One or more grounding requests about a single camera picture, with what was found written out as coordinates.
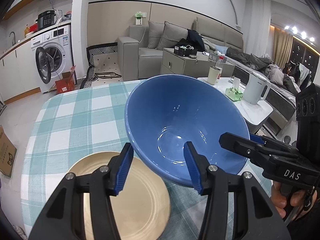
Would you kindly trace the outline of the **person's right hand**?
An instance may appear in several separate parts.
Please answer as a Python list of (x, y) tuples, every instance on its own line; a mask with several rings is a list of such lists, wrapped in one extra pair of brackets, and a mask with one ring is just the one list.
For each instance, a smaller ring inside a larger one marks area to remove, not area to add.
[[(286, 211), (284, 209), (287, 206), (287, 198), (281, 194), (280, 188), (281, 183), (273, 181), (270, 199), (274, 204), (276, 210), (278, 211), (280, 217), (284, 218), (286, 216)], [(305, 194), (305, 190), (299, 190), (295, 192), (290, 199), (290, 205), (292, 207), (299, 207), (299, 210), (301, 210), (304, 203)]]

